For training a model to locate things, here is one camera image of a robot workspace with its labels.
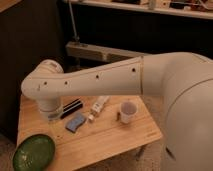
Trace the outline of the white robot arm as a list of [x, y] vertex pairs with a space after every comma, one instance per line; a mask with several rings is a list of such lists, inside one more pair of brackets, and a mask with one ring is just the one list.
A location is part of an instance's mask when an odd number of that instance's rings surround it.
[[42, 61], [21, 84], [48, 119], [63, 96], [160, 95], [164, 98], [162, 171], [213, 171], [213, 59], [189, 52], [136, 57], [73, 73]]

